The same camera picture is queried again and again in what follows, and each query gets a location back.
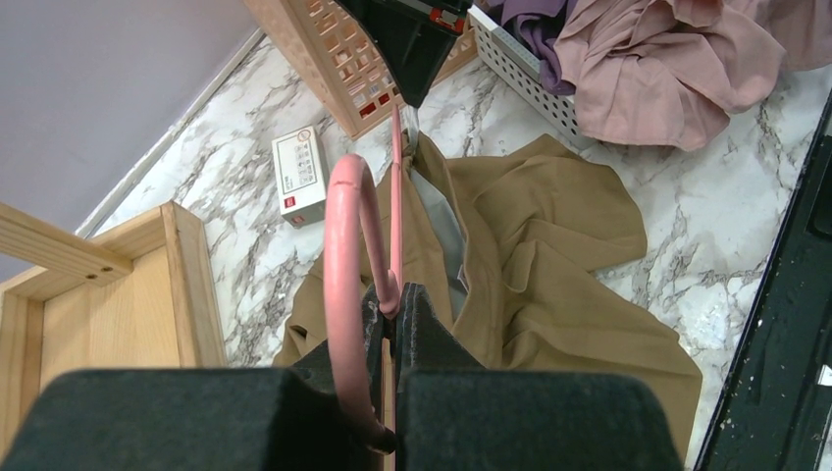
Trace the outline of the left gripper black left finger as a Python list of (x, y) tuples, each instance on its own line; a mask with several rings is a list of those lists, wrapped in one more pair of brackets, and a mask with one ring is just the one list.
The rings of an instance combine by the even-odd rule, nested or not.
[(297, 368), (76, 370), (35, 401), (5, 470), (374, 470), (328, 352)]

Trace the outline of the pink wire hanger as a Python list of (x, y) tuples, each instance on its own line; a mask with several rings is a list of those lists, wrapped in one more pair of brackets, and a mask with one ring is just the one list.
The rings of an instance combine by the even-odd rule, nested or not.
[(380, 456), (394, 453), (397, 439), (386, 412), (375, 407), (357, 272), (360, 252), (369, 256), (383, 340), (390, 341), (402, 292), (400, 112), (391, 112), (390, 243), (385, 244), (376, 187), (366, 160), (346, 154), (330, 176), (324, 247), (324, 302), (328, 353), (339, 409), (360, 442)]

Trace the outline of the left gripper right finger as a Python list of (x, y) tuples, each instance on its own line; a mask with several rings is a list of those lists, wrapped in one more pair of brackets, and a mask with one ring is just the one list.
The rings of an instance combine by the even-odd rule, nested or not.
[(640, 380), (490, 370), (406, 284), (396, 321), (400, 470), (679, 470), (667, 419)]

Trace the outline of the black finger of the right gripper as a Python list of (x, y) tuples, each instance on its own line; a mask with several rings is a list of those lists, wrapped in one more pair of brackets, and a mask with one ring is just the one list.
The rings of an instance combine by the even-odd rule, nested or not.
[(462, 34), (474, 2), (341, 0), (338, 5), (368, 34), (403, 101), (419, 108)]

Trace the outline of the brown skirt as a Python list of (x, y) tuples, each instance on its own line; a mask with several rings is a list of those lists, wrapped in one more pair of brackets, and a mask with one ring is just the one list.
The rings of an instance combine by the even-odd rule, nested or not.
[[(701, 372), (673, 330), (595, 277), (647, 250), (640, 210), (612, 169), (549, 135), (505, 157), (458, 159), (421, 136), (401, 169), (401, 295), (406, 284), (423, 286), (438, 320), (487, 369), (640, 380), (656, 396), (683, 466)], [(389, 244), (390, 169), (374, 185)], [(328, 352), (323, 277), (324, 250), (295, 294), (276, 365), (299, 367), (318, 346)], [(398, 443), (401, 298), (384, 341), (365, 250), (357, 278), (372, 402)]]

